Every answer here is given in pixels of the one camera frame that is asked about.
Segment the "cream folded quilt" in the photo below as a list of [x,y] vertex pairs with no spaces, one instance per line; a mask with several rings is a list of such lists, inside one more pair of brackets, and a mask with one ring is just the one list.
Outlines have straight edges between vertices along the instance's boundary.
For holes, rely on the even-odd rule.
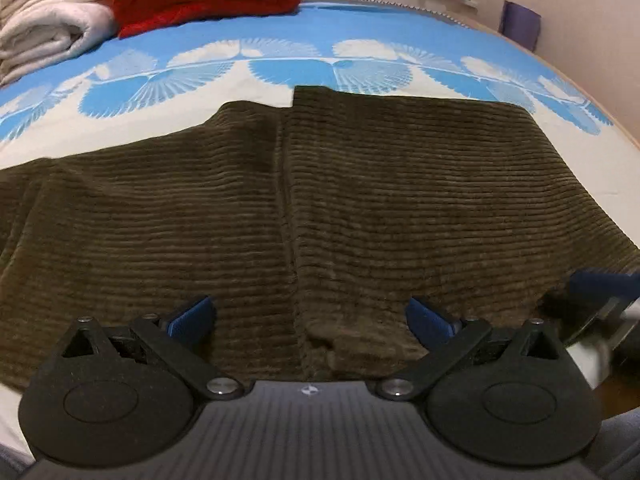
[[1,0],[1,83],[76,58],[115,32],[112,0]]

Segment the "purple bag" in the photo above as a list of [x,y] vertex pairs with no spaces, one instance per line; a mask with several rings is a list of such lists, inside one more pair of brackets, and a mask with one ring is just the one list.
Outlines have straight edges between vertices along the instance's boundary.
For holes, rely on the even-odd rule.
[[534,52],[541,31],[541,16],[518,3],[503,3],[498,32],[521,47]]

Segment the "blue white patterned bedsheet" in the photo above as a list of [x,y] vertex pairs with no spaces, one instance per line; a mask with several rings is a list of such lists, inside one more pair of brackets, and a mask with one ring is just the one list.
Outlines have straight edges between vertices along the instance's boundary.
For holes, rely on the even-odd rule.
[[[1,173],[168,136],[231,102],[285,108],[299,87],[524,108],[639,251],[639,152],[596,104],[495,35],[412,12],[303,4],[111,39],[1,90]],[[1,379],[1,439],[28,386]]]

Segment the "dark brown corduroy pants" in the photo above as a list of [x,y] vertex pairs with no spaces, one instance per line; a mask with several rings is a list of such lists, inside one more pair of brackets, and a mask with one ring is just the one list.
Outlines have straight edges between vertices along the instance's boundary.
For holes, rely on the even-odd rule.
[[204,124],[1,174],[1,379],[24,388],[81,315],[211,296],[242,378],[383,376],[417,359],[425,296],[516,325],[636,245],[524,108],[299,87]]

